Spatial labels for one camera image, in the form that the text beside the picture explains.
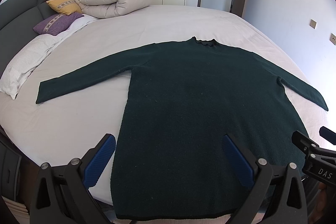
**dark green sweater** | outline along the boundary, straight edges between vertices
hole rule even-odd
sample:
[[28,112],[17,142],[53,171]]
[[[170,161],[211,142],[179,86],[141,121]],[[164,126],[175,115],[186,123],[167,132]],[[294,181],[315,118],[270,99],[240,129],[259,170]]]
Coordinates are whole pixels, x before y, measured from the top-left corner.
[[291,135],[307,131],[283,84],[328,110],[317,90],[257,54],[195,38],[118,52],[41,82],[36,103],[125,70],[132,77],[111,176],[120,219],[232,213],[247,191],[222,152],[223,135],[271,164],[302,168]]

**bed frame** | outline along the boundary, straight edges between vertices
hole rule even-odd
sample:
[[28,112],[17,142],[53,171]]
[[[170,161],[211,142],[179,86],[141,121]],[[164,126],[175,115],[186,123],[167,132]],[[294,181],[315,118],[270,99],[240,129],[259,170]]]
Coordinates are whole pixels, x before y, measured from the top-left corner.
[[38,34],[33,27],[56,14],[47,0],[7,0],[0,5],[0,77],[12,58]]

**mattress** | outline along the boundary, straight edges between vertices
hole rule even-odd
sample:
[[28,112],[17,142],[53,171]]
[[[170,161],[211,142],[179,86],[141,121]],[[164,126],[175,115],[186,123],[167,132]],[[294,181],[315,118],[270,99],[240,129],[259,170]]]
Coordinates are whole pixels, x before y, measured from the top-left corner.
[[[67,74],[107,55],[167,41],[215,39],[255,52],[308,83],[296,64],[269,38],[236,15],[204,8],[154,5],[121,17],[93,22],[62,42],[29,76],[13,101],[0,93],[0,124],[16,146],[38,165],[66,165],[81,158],[105,133],[118,133],[131,73],[36,105],[41,81]],[[319,128],[326,111],[285,88],[309,136],[327,148]],[[92,196],[112,204],[110,159]]]

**yellow pillow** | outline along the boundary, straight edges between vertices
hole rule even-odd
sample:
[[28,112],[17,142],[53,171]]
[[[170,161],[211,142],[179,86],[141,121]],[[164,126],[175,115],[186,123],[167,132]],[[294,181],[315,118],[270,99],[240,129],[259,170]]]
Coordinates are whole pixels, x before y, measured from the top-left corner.
[[74,12],[82,13],[81,8],[74,0],[48,0],[47,4],[59,14],[71,15]]

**blue textured pad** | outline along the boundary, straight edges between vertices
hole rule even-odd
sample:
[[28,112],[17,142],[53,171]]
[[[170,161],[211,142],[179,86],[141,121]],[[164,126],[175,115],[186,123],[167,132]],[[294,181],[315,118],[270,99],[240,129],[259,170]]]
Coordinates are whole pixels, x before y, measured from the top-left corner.
[[111,135],[84,170],[83,184],[86,189],[96,185],[115,149],[116,139],[113,135]]
[[326,127],[321,127],[320,136],[327,140],[328,142],[336,145],[336,134]]
[[228,135],[223,137],[222,149],[241,185],[252,189],[254,185],[253,169]]

